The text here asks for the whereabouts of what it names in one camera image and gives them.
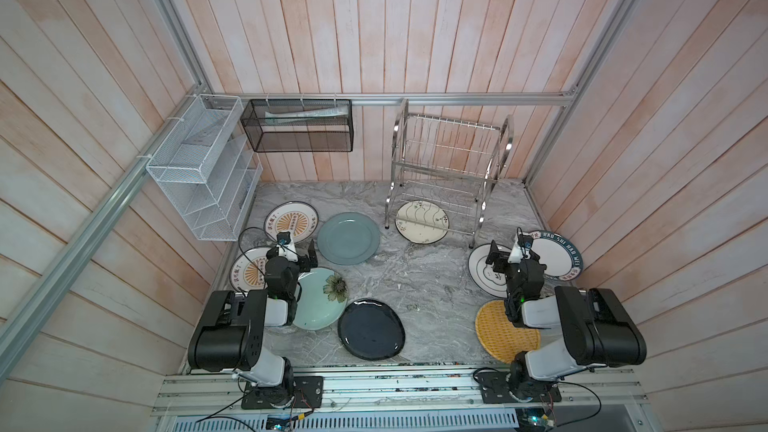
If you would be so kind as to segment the grey-green plate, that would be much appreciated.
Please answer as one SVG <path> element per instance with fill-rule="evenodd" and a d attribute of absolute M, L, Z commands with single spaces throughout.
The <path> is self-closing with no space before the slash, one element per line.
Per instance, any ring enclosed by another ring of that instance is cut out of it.
<path fill-rule="evenodd" d="M 322 256 L 337 265 L 357 265 L 371 258 L 380 245 L 378 225 L 367 215 L 344 212 L 330 217 L 320 228 L 317 246 Z"/>

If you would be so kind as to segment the cream plate with red berries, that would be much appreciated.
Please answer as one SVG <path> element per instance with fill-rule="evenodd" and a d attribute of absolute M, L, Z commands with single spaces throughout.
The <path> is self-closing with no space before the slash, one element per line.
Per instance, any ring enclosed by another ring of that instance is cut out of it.
<path fill-rule="evenodd" d="M 410 201 L 402 205 L 397 211 L 395 225 L 406 240 L 417 245 L 439 242 L 450 228 L 447 213 L 426 200 Z"/>

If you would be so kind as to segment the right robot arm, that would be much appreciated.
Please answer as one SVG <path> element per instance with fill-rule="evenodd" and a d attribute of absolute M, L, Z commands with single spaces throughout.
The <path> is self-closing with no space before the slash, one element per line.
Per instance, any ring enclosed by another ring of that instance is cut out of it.
<path fill-rule="evenodd" d="M 544 398 L 560 379 L 594 367 L 642 364 L 644 337 L 616 294 L 604 288 L 556 286 L 542 297 L 547 266 L 525 239 L 509 251 L 489 244 L 485 263 L 505 279 L 508 322 L 530 330 L 558 329 L 560 338 L 515 355 L 507 375 L 509 395 L 519 402 Z"/>

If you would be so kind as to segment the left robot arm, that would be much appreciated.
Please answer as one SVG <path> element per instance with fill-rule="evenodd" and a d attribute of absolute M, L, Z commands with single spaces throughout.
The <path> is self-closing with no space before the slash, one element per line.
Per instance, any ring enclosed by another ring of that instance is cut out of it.
<path fill-rule="evenodd" d="M 187 349 L 190 368 L 233 373 L 246 381 L 248 399 L 274 408 L 293 404 L 297 396 L 293 367 L 288 358 L 264 345 L 265 329 L 294 322 L 302 295 L 299 277 L 317 266 L 313 243 L 305 255 L 277 244 L 261 270 L 264 289 L 212 292 Z"/>

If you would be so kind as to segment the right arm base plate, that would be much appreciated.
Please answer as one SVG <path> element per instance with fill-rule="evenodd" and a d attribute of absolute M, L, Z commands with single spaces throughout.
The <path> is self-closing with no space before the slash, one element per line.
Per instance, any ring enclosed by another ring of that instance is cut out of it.
<path fill-rule="evenodd" d="M 483 367 L 472 373 L 485 404 L 560 402 L 562 395 L 555 382 L 541 382 L 515 372 Z"/>

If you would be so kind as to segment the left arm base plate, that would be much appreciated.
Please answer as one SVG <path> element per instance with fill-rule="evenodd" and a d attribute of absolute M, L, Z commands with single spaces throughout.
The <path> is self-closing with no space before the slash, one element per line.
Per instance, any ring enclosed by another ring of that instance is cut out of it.
<path fill-rule="evenodd" d="M 317 409 L 321 407 L 324 389 L 322 376 L 299 376 L 279 386 L 260 387 L 247 384 L 241 401 L 244 410 L 268 410 L 294 408 Z"/>

